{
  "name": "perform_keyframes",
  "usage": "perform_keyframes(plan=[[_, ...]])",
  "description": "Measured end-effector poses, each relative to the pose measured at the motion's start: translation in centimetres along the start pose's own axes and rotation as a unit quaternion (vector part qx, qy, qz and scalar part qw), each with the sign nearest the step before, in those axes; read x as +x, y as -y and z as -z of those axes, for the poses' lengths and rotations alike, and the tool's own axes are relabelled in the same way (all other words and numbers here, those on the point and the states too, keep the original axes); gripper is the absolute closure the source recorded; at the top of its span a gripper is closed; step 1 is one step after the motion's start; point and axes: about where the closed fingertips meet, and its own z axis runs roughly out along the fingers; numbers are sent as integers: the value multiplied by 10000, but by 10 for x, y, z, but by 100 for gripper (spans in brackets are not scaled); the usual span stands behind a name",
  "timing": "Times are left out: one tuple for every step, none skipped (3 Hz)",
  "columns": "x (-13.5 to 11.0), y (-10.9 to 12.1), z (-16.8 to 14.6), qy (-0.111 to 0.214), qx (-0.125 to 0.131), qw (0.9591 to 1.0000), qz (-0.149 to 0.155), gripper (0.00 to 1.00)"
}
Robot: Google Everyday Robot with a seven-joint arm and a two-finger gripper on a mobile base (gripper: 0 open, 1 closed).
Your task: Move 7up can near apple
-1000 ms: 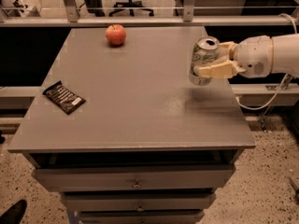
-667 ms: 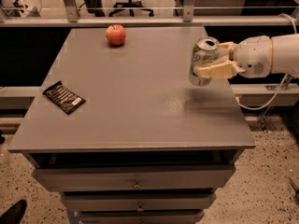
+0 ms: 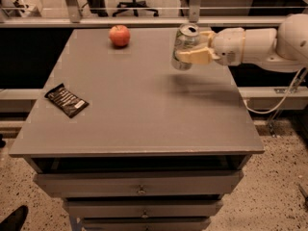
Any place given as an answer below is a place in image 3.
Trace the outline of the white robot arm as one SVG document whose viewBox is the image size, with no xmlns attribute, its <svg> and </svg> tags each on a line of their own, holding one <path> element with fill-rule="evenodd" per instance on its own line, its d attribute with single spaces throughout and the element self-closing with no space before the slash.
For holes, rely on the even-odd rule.
<svg viewBox="0 0 308 231">
<path fill-rule="evenodd" d="M 227 28 L 203 31 L 198 45 L 176 50 L 187 64 L 238 66 L 255 64 L 274 72 L 296 72 L 308 66 L 308 15 L 292 14 L 277 29 Z"/>
</svg>

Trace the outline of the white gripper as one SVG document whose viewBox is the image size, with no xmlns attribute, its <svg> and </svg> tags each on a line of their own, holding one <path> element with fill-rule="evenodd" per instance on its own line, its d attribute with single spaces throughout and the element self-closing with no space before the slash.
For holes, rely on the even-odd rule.
<svg viewBox="0 0 308 231">
<path fill-rule="evenodd" d="M 176 57 L 187 64 L 210 64 L 216 61 L 222 65 L 239 65 L 244 51 L 244 29 L 228 28 L 218 33 L 201 31 L 200 43 L 209 47 L 177 50 Z"/>
</svg>

